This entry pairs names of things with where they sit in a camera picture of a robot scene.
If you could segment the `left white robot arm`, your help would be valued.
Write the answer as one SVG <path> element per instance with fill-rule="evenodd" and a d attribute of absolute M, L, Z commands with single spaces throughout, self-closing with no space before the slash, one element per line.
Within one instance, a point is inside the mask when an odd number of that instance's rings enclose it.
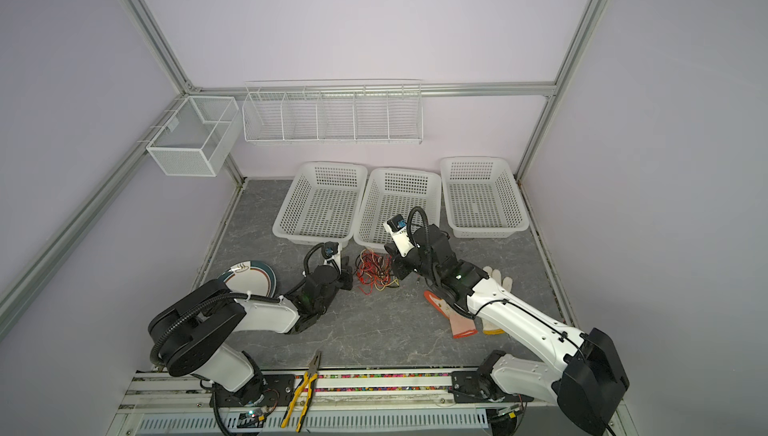
<path fill-rule="evenodd" d="M 346 263 L 317 266 L 285 295 L 236 291 L 211 280 L 158 314 L 148 325 L 151 362 L 173 377 L 193 375 L 212 382 L 215 396 L 235 406 L 259 403 L 270 389 L 245 352 L 226 344 L 234 332 L 298 334 L 313 326 L 340 290 L 352 288 Z"/>

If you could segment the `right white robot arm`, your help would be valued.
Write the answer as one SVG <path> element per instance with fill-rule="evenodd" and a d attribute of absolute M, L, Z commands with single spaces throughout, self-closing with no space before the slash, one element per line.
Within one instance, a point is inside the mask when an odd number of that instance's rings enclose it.
<path fill-rule="evenodd" d="M 410 230 L 397 216 L 383 227 L 397 277 L 422 276 L 459 315 L 493 324 L 536 355 L 534 361 L 499 351 L 489 356 L 479 368 L 489 393 L 555 404 L 582 431 L 610 432 L 630 381 L 608 334 L 597 328 L 584 332 L 516 297 L 483 268 L 459 259 L 435 225 Z"/>

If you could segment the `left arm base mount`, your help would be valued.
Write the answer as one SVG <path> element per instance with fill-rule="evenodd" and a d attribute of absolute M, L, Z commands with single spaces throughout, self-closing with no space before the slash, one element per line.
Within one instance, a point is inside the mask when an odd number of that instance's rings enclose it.
<path fill-rule="evenodd" d="M 210 406 L 219 408 L 287 406 L 294 396 L 296 377 L 290 373 L 256 376 L 243 388 L 229 392 L 218 384 L 212 388 Z"/>

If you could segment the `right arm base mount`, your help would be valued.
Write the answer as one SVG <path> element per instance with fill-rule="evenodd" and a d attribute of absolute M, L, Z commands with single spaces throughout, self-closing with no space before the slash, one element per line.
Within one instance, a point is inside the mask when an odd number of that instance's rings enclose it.
<path fill-rule="evenodd" d="M 518 393 L 505 393 L 489 375 L 474 371 L 453 371 L 448 392 L 454 401 L 464 403 L 529 403 L 533 398 Z"/>

